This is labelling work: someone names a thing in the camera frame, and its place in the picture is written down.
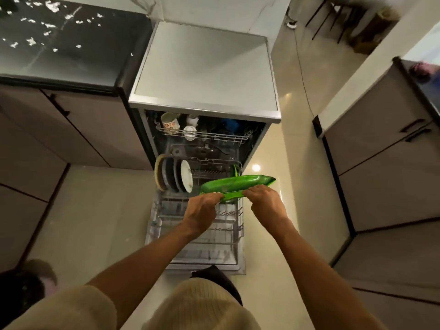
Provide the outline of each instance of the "green dish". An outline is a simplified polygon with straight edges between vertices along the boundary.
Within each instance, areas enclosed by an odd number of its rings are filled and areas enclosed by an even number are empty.
[[[256,185],[269,186],[276,181],[276,178],[264,175],[245,175],[216,179],[203,184],[200,187],[200,194],[220,192],[224,195],[222,200],[241,198],[243,191]]]

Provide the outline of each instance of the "person's left hand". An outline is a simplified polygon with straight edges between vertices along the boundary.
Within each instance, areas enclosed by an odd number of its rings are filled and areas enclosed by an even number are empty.
[[[182,225],[188,229],[191,240],[210,227],[217,216],[215,206],[222,198],[223,194],[214,192],[189,199]]]

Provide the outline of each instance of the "lower dishwasher rack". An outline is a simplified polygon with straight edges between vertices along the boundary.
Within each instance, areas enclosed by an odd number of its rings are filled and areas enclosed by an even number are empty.
[[[198,160],[187,158],[193,172],[191,194],[158,191],[151,208],[145,244],[166,235],[184,218],[190,197],[199,193],[207,180],[230,176],[232,160]],[[195,271],[211,265],[231,274],[245,274],[243,200],[221,201],[217,216],[200,237],[187,244],[171,261],[167,270]]]

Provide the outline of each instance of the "black cabinet handle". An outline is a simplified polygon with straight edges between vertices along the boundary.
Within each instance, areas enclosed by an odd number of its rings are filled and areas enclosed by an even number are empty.
[[[432,130],[431,130],[430,128],[424,128],[424,129],[422,129],[421,131],[415,132],[413,135],[407,137],[407,138],[405,139],[405,141],[406,141],[407,143],[410,143],[410,142],[413,141],[415,138],[417,138],[419,135],[422,135],[422,134],[424,134],[424,133],[431,133],[431,132],[432,132]]]
[[[49,96],[50,100],[54,103],[55,107],[58,109],[58,111],[65,117],[67,118],[67,116],[70,115],[70,111],[66,111],[64,110],[61,105],[58,104],[58,102],[55,100],[56,99],[56,94],[51,94]]]
[[[402,133],[406,133],[406,132],[408,132],[408,130],[409,130],[411,127],[413,127],[414,125],[417,125],[418,123],[423,123],[424,121],[425,121],[425,119],[417,119],[416,121],[410,123],[408,126],[405,126],[404,128],[402,128],[402,129],[400,130],[400,132],[402,132]]]

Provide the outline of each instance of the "beige floor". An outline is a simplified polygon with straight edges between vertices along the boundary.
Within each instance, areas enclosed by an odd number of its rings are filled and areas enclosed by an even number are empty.
[[[365,56],[336,44],[340,27],[329,33],[331,19],[311,41],[325,11],[310,27],[304,28],[304,23],[318,4],[319,0],[306,0],[296,32],[281,28],[272,59],[283,121],[270,127],[245,173],[252,173],[252,166],[258,164],[260,173],[277,178],[273,188],[281,194],[295,226],[330,261],[349,233],[311,120]],[[30,257],[49,261],[61,288],[86,282],[143,245],[154,191],[152,172],[72,167]],[[283,255],[256,221],[247,200],[245,257],[247,274],[232,281],[261,328],[313,329]],[[139,329],[185,278],[163,274],[124,329]]]

